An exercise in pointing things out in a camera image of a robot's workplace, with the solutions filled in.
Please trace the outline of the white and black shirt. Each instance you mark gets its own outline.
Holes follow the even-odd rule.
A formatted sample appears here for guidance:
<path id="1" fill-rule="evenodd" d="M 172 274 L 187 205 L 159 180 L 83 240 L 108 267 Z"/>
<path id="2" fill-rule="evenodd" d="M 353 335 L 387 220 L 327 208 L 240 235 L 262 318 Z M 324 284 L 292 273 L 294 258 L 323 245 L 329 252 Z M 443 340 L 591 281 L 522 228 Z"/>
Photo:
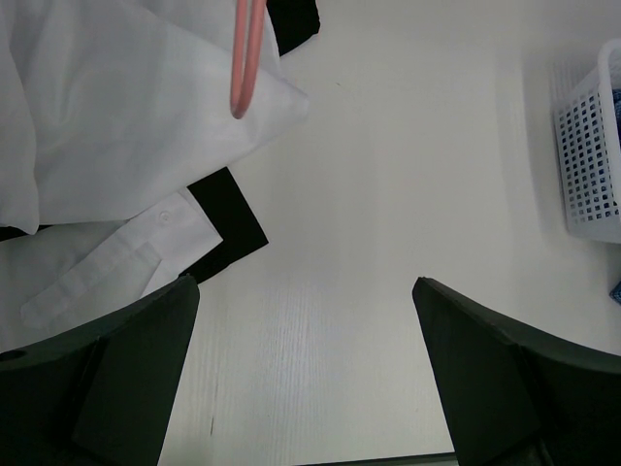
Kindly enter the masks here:
<path id="1" fill-rule="evenodd" d="M 174 281 L 221 236 L 189 190 L 301 120 L 261 28 L 249 108 L 229 104 L 230 1 L 1 5 L 1 348 Z"/>

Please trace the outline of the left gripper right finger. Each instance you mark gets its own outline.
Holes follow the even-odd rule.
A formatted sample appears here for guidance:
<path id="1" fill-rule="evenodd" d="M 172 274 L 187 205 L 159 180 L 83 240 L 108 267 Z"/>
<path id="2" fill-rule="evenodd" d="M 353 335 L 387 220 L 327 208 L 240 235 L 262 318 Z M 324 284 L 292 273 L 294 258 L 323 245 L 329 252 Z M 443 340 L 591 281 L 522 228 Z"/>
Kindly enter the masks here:
<path id="1" fill-rule="evenodd" d="M 412 299 L 461 465 L 617 465 L 620 358 L 419 278 Z"/>

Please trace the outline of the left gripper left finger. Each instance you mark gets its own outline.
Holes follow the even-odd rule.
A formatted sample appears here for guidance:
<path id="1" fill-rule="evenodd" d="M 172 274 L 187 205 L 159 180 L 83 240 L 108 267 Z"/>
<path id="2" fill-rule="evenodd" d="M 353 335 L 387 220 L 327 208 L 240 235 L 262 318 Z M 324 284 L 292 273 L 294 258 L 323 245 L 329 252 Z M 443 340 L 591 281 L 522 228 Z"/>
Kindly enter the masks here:
<path id="1" fill-rule="evenodd" d="M 183 276 L 1 355 L 4 465 L 155 465 L 199 304 Z"/>

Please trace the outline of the pink wire hanger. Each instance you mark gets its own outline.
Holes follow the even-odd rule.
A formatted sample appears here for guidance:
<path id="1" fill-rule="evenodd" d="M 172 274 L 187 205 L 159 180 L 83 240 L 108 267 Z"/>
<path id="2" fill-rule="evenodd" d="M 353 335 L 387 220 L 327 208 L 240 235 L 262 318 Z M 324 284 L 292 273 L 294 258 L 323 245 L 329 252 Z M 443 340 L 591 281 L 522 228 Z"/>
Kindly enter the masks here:
<path id="1" fill-rule="evenodd" d="M 230 111 L 241 119 L 248 110 L 257 79 L 266 0 L 236 2 L 230 81 Z"/>

